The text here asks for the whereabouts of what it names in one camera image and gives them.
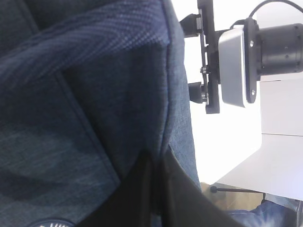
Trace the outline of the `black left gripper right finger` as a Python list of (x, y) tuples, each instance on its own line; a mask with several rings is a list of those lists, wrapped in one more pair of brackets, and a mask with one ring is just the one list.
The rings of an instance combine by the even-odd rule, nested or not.
[(170, 149), (161, 157), (160, 183), (164, 227), (241, 226), (202, 194)]

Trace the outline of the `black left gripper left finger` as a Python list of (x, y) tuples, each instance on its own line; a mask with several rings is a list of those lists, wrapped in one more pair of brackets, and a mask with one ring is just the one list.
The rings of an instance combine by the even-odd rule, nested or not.
[(150, 153), (140, 152), (120, 186), (77, 227), (149, 227), (151, 225), (153, 164)]

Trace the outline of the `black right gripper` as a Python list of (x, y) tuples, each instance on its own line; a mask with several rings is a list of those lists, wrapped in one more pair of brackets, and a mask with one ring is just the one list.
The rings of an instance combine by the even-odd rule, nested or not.
[(197, 14), (190, 14), (180, 21), (185, 38), (199, 37), (202, 57), (201, 82), (189, 83), (190, 101), (205, 104), (207, 114), (218, 114), (219, 105), (219, 59), (218, 33), (214, 28), (212, 0), (198, 0)]

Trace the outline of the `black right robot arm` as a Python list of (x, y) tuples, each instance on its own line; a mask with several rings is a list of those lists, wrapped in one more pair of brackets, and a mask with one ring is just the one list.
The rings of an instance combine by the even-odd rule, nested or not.
[(218, 114), (220, 102), (246, 108), (257, 99), (262, 76), (303, 70), (303, 26), (290, 24), (259, 28), (252, 15), (229, 29), (214, 28), (211, 0), (197, 3), (198, 13), (181, 20), (186, 38), (199, 37), (203, 80), (190, 83), (190, 100)]

